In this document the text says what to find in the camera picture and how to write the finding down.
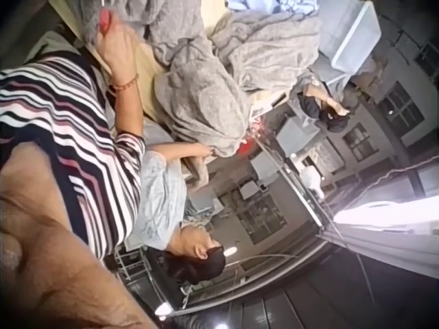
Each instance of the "dark hair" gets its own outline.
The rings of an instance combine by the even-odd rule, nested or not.
[[[219,276],[226,266],[226,257],[224,247],[219,246],[207,251],[207,259],[167,254],[166,263],[168,275],[177,283],[188,282],[195,285]]]

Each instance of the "beaded bracelet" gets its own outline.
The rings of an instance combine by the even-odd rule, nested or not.
[[[117,86],[117,85],[113,84],[112,87],[114,88],[114,90],[116,92],[123,91],[123,90],[128,89],[129,87],[131,87],[133,84],[135,84],[138,79],[139,79],[139,74],[137,73],[136,76],[134,77],[134,79],[129,81],[127,84],[123,84],[122,86]]]

